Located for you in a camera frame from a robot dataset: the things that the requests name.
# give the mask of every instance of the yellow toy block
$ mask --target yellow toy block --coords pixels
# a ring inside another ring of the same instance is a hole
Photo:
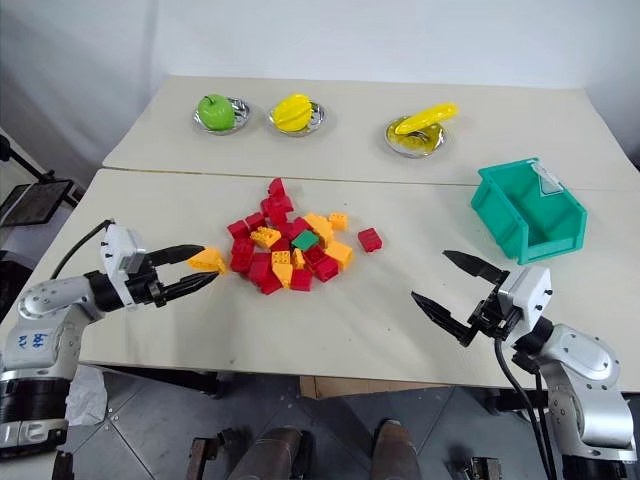
[[[291,275],[293,275],[293,265],[290,263],[274,263],[271,266],[273,273],[284,288],[289,288],[291,285]]]
[[[281,234],[272,228],[258,227],[258,230],[251,232],[251,240],[262,248],[270,248],[271,245],[280,240]]]
[[[271,265],[276,263],[290,264],[291,254],[289,252],[271,252]]]
[[[353,260],[353,248],[336,241],[331,242],[324,253],[335,258],[342,270],[345,270]]]
[[[329,215],[329,222],[334,230],[346,230],[349,225],[349,217],[346,213],[333,212]]]
[[[302,250],[300,250],[299,248],[296,248],[293,251],[293,268],[296,270],[302,270],[304,268],[304,264],[306,263],[304,261],[304,257],[302,256]]]
[[[227,273],[227,266],[220,252],[216,248],[207,247],[200,253],[194,255],[187,264],[196,270],[204,270],[205,272]]]
[[[315,213],[308,213],[304,216],[305,221],[311,226],[313,231],[322,240],[322,246],[327,247],[331,240],[333,240],[333,229],[331,223],[322,215],[316,215]]]

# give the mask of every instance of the metal bowl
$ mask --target metal bowl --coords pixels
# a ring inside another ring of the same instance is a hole
[[[249,108],[249,104],[241,98],[227,97],[227,100],[229,100],[229,103],[231,103],[231,107],[233,108],[233,127],[227,130],[211,130],[200,120],[197,108],[193,111],[193,119],[196,124],[198,124],[198,126],[205,132],[213,133],[214,135],[230,135],[244,127],[249,120],[249,115],[251,115],[251,108]]]
[[[439,123],[416,130],[406,135],[395,133],[396,127],[408,116],[396,118],[385,130],[384,138],[395,152],[409,158],[421,158],[431,155],[447,142],[447,135]]]
[[[290,137],[304,137],[312,132],[315,132],[318,128],[320,128],[320,125],[322,125],[325,119],[324,108],[322,108],[322,105],[312,101],[311,120],[309,120],[308,125],[302,130],[297,130],[295,132],[285,132],[284,130],[280,130],[278,127],[276,127],[276,123],[273,121],[273,111],[275,109],[276,107],[273,107],[271,110],[269,110],[269,121],[271,122],[271,125],[273,125],[273,128],[275,128],[280,133],[284,133],[285,135],[289,135]]]

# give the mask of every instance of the green storage bin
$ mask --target green storage bin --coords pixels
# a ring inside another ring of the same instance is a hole
[[[482,183],[471,200],[505,255],[517,257],[520,265],[579,250],[584,243],[587,211],[541,167],[529,158],[482,168]]]

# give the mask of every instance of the table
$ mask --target table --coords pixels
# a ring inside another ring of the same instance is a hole
[[[290,138],[269,109],[304,92],[327,110],[314,134]],[[192,120],[203,95],[241,97],[243,130],[204,132]],[[456,102],[446,148],[407,159],[384,141],[393,118]],[[305,179],[478,185],[479,168],[539,157],[569,188],[640,191],[640,175],[583,90],[248,78],[170,77],[105,167]]]
[[[104,218],[135,228],[149,250],[181,243],[228,251],[225,226],[256,209],[267,181],[234,176],[101,170],[83,201],[37,266],[31,283],[48,278],[64,253]],[[234,370],[506,386],[489,339],[463,349],[418,309],[412,289],[465,321],[491,286],[458,270],[440,252],[456,249],[512,268],[469,207],[469,186],[289,180],[300,212],[351,215],[338,235],[357,246],[356,232],[374,226],[384,248],[356,248],[346,272],[311,293],[263,296],[235,273],[156,309],[113,312],[88,327],[81,360],[106,365]],[[640,390],[634,335],[640,299],[640,218],[614,215],[640,204],[640,192],[574,192],[589,211],[585,247],[543,264],[554,298],[545,315],[606,339],[620,355],[624,390]],[[102,267],[99,238],[85,245],[62,277]],[[189,273],[161,267],[166,283]],[[15,323],[0,325],[0,341]],[[526,385],[528,375],[518,374]]]

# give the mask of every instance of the toy fruit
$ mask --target toy fruit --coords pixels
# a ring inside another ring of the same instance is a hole
[[[311,121],[311,101],[301,93],[294,93],[273,110],[273,123],[284,132],[297,132]]]
[[[222,95],[207,95],[198,103],[200,121],[211,130],[229,130],[234,125],[233,107]]]
[[[406,135],[416,130],[422,130],[434,123],[449,120],[457,114],[458,106],[455,103],[442,103],[407,118],[396,127],[395,133],[398,135]]]

